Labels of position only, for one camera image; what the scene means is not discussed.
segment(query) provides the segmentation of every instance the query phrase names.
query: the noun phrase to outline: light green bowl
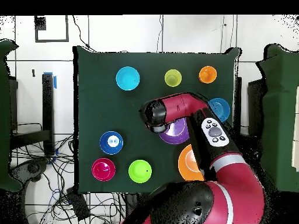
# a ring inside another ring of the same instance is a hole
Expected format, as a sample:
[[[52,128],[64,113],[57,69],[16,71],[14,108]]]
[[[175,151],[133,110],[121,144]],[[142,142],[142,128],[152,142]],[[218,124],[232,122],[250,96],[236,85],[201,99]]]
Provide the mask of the light green bowl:
[[[176,87],[182,81],[182,75],[176,69],[170,69],[165,74],[165,82],[170,87]]]
[[[128,175],[133,182],[144,183],[148,181],[152,175],[151,165],[145,160],[135,160],[128,168]]]

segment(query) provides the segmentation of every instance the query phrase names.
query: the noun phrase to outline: purple bowl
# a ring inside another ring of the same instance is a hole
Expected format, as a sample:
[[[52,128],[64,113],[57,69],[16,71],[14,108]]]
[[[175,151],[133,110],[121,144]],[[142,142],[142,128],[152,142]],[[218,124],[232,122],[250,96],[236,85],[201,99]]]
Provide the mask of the purple bowl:
[[[168,125],[165,132],[159,134],[168,144],[181,144],[189,139],[186,118],[180,118]]]

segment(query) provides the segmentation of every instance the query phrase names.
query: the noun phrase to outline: bowl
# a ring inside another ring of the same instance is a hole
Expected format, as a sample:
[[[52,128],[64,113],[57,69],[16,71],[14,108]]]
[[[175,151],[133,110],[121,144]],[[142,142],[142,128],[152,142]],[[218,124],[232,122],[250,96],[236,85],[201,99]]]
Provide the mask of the bowl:
[[[182,144],[189,139],[186,118],[180,118],[168,125],[167,130],[159,134],[168,144]]]
[[[115,155],[123,147],[123,138],[116,131],[107,131],[100,137],[99,145],[104,153]]]
[[[221,122],[224,122],[230,116],[231,108],[226,100],[222,98],[211,99],[208,105]]]
[[[128,175],[133,182],[144,183],[148,181],[152,174],[151,165],[145,160],[135,160],[128,168]]]
[[[200,180],[203,181],[204,177],[199,170],[197,162],[195,160],[192,146],[189,144],[180,153],[178,160],[178,167],[180,175],[186,181]]]
[[[170,69],[164,76],[165,82],[170,87],[176,87],[182,81],[182,75],[176,69]]]
[[[115,165],[108,158],[100,158],[92,165],[92,175],[100,181],[108,181],[115,175]]]
[[[116,74],[116,84],[123,90],[133,90],[140,82],[140,76],[136,69],[123,67]]]
[[[217,71],[212,66],[205,66],[199,72],[199,80],[203,83],[214,82],[217,77]]]

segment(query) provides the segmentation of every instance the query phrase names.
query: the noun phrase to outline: blue bowl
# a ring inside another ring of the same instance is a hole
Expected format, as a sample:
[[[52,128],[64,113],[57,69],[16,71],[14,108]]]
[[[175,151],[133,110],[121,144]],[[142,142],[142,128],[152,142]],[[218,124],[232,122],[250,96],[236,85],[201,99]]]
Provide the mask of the blue bowl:
[[[105,132],[100,137],[100,148],[108,155],[115,155],[120,152],[123,147],[123,138],[121,135],[115,131]]]
[[[210,100],[208,105],[221,122],[224,122],[227,120],[228,116],[230,116],[231,109],[226,100],[222,98],[215,98]]]
[[[116,83],[123,90],[135,89],[140,81],[138,71],[132,67],[124,67],[116,74]]]

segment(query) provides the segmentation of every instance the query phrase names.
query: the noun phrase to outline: orange bowl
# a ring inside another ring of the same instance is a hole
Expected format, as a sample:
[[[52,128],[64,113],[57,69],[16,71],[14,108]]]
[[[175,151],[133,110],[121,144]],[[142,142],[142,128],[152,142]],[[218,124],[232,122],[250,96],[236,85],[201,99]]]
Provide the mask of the orange bowl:
[[[200,172],[199,167],[195,161],[191,144],[185,147],[180,153],[178,163],[180,175],[182,175],[184,180],[204,180],[203,175]]]
[[[199,80],[203,83],[214,82],[217,77],[217,71],[212,66],[205,66],[199,72]]]

